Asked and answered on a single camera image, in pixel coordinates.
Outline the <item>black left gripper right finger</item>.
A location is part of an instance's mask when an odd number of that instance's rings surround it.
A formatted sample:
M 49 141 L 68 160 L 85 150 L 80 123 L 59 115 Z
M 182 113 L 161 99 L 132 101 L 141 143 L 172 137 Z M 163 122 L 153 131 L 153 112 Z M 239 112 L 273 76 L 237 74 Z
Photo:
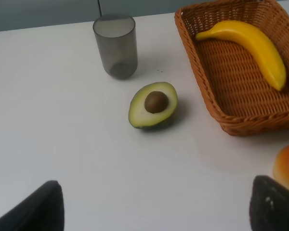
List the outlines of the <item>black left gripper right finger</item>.
M 256 176 L 249 217 L 253 231 L 289 231 L 289 190 L 269 176 Z

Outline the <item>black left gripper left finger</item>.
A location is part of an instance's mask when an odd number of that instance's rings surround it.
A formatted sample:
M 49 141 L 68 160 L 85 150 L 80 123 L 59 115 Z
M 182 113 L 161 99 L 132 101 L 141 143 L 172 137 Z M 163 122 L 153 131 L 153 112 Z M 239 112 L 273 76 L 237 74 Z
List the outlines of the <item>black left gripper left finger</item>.
M 61 185 L 50 180 L 0 217 L 0 231 L 63 231 L 64 198 Z

